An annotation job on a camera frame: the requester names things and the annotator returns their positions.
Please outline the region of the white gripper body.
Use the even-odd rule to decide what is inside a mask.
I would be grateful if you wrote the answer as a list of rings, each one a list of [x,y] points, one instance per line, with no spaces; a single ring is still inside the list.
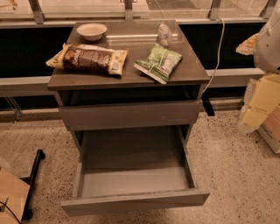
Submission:
[[[251,79],[245,91],[237,129],[244,134],[258,130],[279,104],[279,74],[266,73],[259,80]]]

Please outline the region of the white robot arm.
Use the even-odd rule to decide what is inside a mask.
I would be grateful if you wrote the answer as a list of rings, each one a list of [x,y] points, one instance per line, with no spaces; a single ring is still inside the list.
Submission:
[[[280,9],[274,10],[263,28],[238,45],[236,51],[252,54],[255,66],[264,71],[262,78],[248,83],[237,123],[241,133],[251,133],[280,103]]]

